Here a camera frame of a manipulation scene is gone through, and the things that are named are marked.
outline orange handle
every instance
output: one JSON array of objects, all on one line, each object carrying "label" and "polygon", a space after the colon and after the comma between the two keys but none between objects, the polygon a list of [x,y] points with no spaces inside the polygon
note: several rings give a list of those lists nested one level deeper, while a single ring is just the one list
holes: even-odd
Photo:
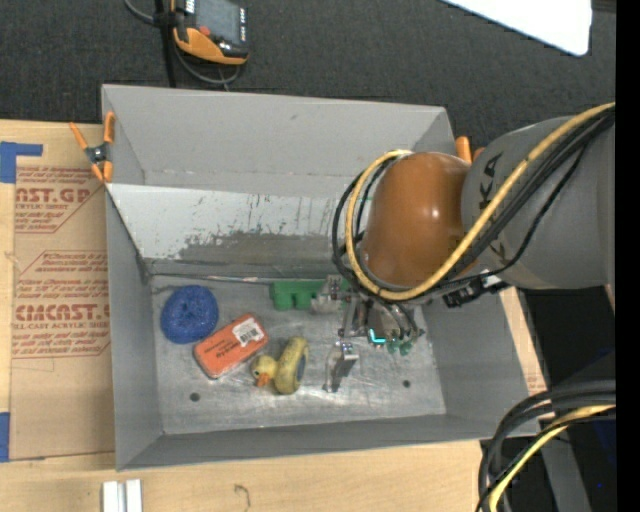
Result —
[{"label": "orange handle", "polygon": [[113,144],[115,124],[115,114],[111,111],[107,112],[107,115],[104,118],[104,140],[109,144]]},{"label": "orange handle", "polygon": [[468,164],[471,163],[471,143],[468,137],[458,137],[456,139],[456,152]]},{"label": "orange handle", "polygon": [[104,183],[104,178],[102,176],[102,172],[100,172],[100,167],[97,164],[91,164],[91,171],[95,174],[96,178],[100,180],[100,182]]},{"label": "orange handle", "polygon": [[104,176],[103,181],[111,183],[111,178],[113,177],[113,164],[108,160],[102,164],[102,175]]}]

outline rubber duck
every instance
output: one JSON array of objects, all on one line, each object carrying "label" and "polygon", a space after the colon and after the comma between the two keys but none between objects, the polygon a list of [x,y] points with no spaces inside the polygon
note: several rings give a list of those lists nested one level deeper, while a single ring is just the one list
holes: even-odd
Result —
[{"label": "rubber duck", "polygon": [[266,354],[256,357],[251,363],[251,373],[258,386],[266,386],[273,381],[278,393],[290,395],[300,387],[307,359],[309,343],[305,338],[294,336],[289,338],[277,361]]}]

